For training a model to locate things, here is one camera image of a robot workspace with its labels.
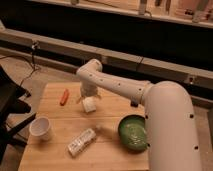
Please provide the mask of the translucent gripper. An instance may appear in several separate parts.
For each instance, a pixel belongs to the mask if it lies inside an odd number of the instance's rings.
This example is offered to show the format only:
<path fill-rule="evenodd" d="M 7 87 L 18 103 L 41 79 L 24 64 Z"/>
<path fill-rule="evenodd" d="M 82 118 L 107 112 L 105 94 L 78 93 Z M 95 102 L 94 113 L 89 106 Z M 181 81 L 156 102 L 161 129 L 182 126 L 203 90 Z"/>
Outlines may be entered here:
<path fill-rule="evenodd" d="M 83 100 L 83 98 L 86 98 L 86 97 L 94 96 L 95 98 L 101 100 L 101 95 L 97 95 L 98 88 L 91 84 L 82 83 L 80 87 L 80 92 L 81 92 L 81 96 L 77 99 L 76 101 L 77 104 L 80 103 Z"/>

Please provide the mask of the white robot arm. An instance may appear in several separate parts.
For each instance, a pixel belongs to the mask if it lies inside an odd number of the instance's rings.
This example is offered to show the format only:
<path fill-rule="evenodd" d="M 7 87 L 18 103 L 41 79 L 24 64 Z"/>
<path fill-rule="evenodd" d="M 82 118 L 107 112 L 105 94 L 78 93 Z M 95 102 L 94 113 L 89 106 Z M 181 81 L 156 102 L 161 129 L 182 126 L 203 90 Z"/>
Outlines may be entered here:
<path fill-rule="evenodd" d="M 173 81 L 151 83 L 106 74 L 97 59 L 81 66 L 81 95 L 94 96 L 99 87 L 145 109 L 150 171 L 202 171 L 195 113 L 187 90 Z"/>

